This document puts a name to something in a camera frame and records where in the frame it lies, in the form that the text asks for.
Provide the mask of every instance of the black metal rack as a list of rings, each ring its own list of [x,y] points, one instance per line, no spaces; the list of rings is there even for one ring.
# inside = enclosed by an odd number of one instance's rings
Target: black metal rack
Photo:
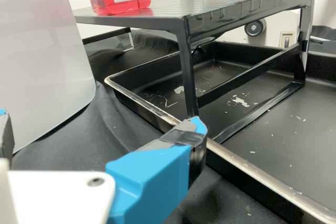
[[[221,95],[266,72],[283,57],[300,55],[295,72],[295,87],[304,84],[305,62],[312,21],[314,0],[243,0],[239,2],[225,0],[152,0],[150,8],[135,10],[114,16],[98,16],[91,8],[75,11],[78,23],[124,26],[167,30],[177,36],[180,48],[184,93],[189,117],[198,115],[198,108],[216,100]],[[251,69],[208,90],[197,97],[195,92],[192,63],[192,43],[201,44],[213,40],[222,33],[282,12],[301,8],[300,37],[298,42],[282,52],[266,59]],[[293,84],[288,87],[293,92]],[[274,97],[269,104],[279,102]]]

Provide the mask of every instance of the metal tray edge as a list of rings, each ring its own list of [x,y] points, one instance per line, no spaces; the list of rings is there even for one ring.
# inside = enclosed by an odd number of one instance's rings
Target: metal tray edge
[[[325,223],[336,223],[336,212],[334,210],[324,207],[311,198],[303,195],[301,192],[289,187],[211,139],[207,140],[206,147],[222,159],[228,161],[230,164],[320,221]]]

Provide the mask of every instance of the white debris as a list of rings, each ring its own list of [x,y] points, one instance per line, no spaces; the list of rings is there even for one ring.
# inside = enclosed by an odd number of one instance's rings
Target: white debris
[[[164,106],[167,108],[168,99],[165,96],[163,96],[163,99],[165,100]]]
[[[244,99],[239,98],[237,96],[233,96],[233,97],[235,97],[235,99],[232,99],[232,101],[234,101],[235,103],[241,103],[242,106],[244,106],[246,108],[250,107],[250,105],[248,105],[247,102],[244,101]]]
[[[202,78],[203,78],[204,80],[206,80],[207,82],[211,81],[209,78],[206,78],[206,77],[204,77],[204,76],[202,76]]]
[[[169,107],[171,107],[171,106],[173,106],[175,104],[177,104],[177,102],[174,102],[173,104],[168,105],[166,108],[169,108]]]
[[[176,94],[181,94],[182,92],[184,92],[184,87],[183,86],[179,86],[176,89],[174,89],[174,92]]]
[[[196,89],[196,91],[198,91],[200,93],[205,93],[206,92],[206,90],[204,90],[204,89],[198,89],[198,88],[195,88],[195,89]]]

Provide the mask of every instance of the white wall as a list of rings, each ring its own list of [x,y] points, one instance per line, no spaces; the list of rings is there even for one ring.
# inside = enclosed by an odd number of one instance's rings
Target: white wall
[[[315,0],[314,25],[336,28],[336,0]]]

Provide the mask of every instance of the black fabric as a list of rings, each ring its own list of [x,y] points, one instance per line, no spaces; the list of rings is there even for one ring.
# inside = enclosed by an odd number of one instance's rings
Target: black fabric
[[[311,41],[309,43],[309,55],[313,55],[314,52],[336,55],[336,40],[323,42]]]
[[[208,166],[166,224],[286,223]]]
[[[19,151],[12,169],[104,170],[108,161],[161,135],[97,82],[93,101],[68,122]]]
[[[111,49],[104,42],[96,52],[87,51],[97,81],[103,83],[105,77],[111,74],[178,51],[178,44],[173,40],[138,30],[133,30],[132,35],[134,50],[123,52],[121,49]]]
[[[311,35],[328,40],[336,40],[336,29],[328,26],[313,26]]]

